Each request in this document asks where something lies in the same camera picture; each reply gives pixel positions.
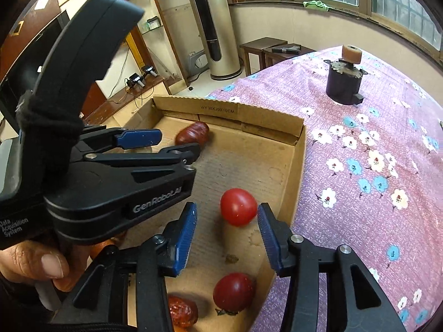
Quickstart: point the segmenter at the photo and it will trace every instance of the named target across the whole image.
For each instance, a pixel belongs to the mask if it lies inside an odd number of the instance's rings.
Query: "silver bolt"
[[[152,236],[152,240],[156,245],[160,245],[161,243],[165,242],[165,237],[163,235],[155,235]]]
[[[302,235],[292,235],[291,241],[293,241],[293,243],[302,243],[304,241],[304,238]]]
[[[342,253],[344,253],[345,255],[348,255],[348,254],[350,254],[352,252],[352,248],[349,247],[348,245],[341,245],[340,246],[340,251]]]

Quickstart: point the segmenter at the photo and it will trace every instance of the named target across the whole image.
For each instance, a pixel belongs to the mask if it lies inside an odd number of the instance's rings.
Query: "blue rubber fingertip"
[[[271,228],[271,224],[267,219],[266,213],[263,207],[258,206],[258,227],[260,228],[261,237],[263,239],[264,248],[266,249],[267,258],[271,268],[279,274],[280,270],[283,269],[283,263],[281,261],[280,245],[278,244],[277,238],[274,235],[274,231]]]
[[[128,130],[117,137],[117,145],[123,149],[155,146],[160,143],[162,137],[162,132],[159,129]]]
[[[197,205],[193,203],[187,211],[186,221],[176,244],[176,257],[172,267],[176,275],[186,267],[196,226]]]

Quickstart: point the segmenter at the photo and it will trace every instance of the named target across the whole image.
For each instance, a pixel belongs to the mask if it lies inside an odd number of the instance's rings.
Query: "green cloth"
[[[321,1],[307,1],[303,2],[303,6],[307,9],[320,10],[320,11],[329,11],[329,6],[322,3]]]

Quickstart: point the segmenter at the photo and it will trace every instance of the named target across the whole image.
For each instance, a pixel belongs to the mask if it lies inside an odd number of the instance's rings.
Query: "black sleeve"
[[[29,332],[38,322],[48,322],[53,312],[41,304],[34,287],[11,283],[0,274],[1,331]]]

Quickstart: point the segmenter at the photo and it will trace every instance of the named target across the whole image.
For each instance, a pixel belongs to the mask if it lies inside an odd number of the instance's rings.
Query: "cardboard box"
[[[244,188],[258,203],[267,202],[279,220],[295,215],[303,174],[306,128],[301,118],[238,103],[155,96],[126,124],[128,128],[159,128],[159,149],[174,145],[176,134],[193,121],[206,122],[211,139],[194,163],[197,169],[189,201],[198,206],[187,268],[167,278],[168,293],[194,300],[199,320],[190,331],[245,332],[252,326],[275,276],[270,268],[257,220],[246,227],[225,223],[220,214],[222,194]],[[132,228],[124,247],[140,245],[178,218],[185,201]],[[217,316],[213,288],[225,275],[244,272],[256,278],[252,306],[237,316]],[[135,283],[128,292],[128,322],[136,323]]]

